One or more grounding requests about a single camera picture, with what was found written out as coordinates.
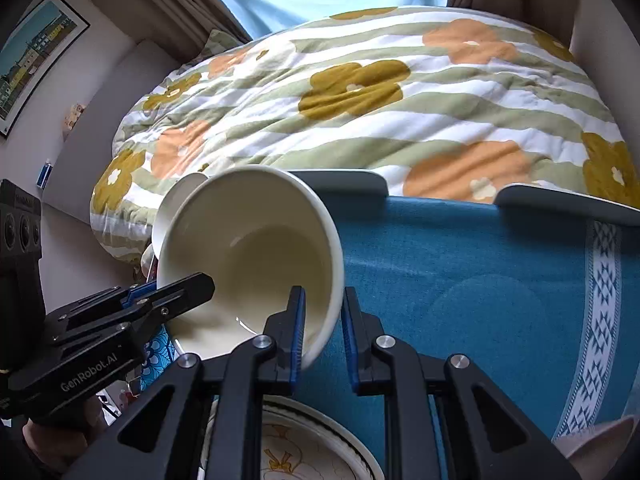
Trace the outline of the person's left hand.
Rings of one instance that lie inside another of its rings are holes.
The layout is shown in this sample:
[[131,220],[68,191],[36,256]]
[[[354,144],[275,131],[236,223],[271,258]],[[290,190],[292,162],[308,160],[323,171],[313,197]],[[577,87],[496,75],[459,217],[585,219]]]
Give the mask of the person's left hand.
[[22,429],[23,437],[41,463],[57,472],[65,472],[107,428],[102,403],[97,396],[86,402],[82,417],[84,421],[79,431],[46,428],[29,419]]

